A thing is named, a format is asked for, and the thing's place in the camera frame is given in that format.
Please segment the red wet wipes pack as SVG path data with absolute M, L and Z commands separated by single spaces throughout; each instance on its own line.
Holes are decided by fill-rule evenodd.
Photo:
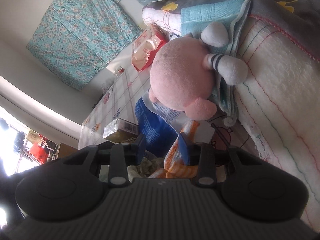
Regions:
M 156 25 L 148 25 L 133 42 L 131 64 L 140 72 L 152 65 L 157 52 L 167 43 L 166 36 Z

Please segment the teal towel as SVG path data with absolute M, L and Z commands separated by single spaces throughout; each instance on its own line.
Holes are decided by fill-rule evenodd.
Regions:
M 248 76 L 247 65 L 236 54 L 250 5 L 251 0 L 228 0 L 181 10 L 181 34 L 191 34 L 209 49 L 206 61 L 215 71 L 212 99 L 227 114 L 227 127 L 237 120 L 234 87 Z

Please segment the pink plush toy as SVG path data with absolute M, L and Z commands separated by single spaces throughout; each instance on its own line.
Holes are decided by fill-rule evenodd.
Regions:
M 151 66 L 150 101 L 182 111 L 192 120 L 210 119 L 217 107 L 209 100 L 215 85 L 215 71 L 207 59 L 208 47 L 191 34 L 165 44 Z

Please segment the green white scrunched cloth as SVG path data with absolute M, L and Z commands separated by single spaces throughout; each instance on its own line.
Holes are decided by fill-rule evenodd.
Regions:
M 144 157 L 139 165 L 131 165 L 127 167 L 129 182 L 132 182 L 135 178 L 148 178 L 154 172 L 160 168 L 163 168 L 163 166 L 164 158 L 155 158 L 149 160 Z

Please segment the white quilted blanket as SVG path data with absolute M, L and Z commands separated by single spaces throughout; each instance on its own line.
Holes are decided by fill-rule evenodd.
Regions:
M 249 17 L 237 56 L 248 65 L 234 89 L 238 119 L 259 156 L 306 184 L 303 220 L 319 230 L 319 61 L 270 23 Z

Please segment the orange striped cloth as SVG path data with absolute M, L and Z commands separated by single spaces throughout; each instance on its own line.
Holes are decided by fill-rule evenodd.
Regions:
M 198 121 L 188 121 L 181 132 L 193 141 L 195 133 L 199 127 Z M 164 167 L 153 172 L 149 178 L 175 179 L 175 178 L 194 178 L 197 174 L 198 166 L 187 166 L 182 160 L 182 155 L 178 147 L 178 138 L 171 146 L 169 152 L 164 158 Z

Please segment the floral teal wall cloth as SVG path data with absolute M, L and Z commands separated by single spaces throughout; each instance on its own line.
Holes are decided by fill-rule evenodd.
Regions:
M 26 48 L 63 83 L 82 90 L 140 34 L 121 0 L 53 0 Z

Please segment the blue wet wipes pack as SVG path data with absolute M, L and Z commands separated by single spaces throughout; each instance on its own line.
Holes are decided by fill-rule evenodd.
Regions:
M 146 136 L 146 150 L 157 157 L 164 157 L 170 150 L 181 129 L 189 120 L 184 112 L 152 103 L 149 93 L 136 102 L 135 115 L 140 133 Z

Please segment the tissue pack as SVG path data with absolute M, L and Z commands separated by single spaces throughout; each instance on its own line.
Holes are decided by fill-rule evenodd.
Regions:
M 103 130 L 103 139 L 115 144 L 133 142 L 138 136 L 139 126 L 121 118 L 112 120 Z

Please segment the red crate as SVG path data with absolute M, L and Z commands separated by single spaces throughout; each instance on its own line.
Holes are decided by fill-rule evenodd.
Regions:
M 45 143 L 34 143 L 30 150 L 29 153 L 41 164 L 44 164 L 47 162 L 47 158 L 49 155 L 49 148 L 46 146 Z

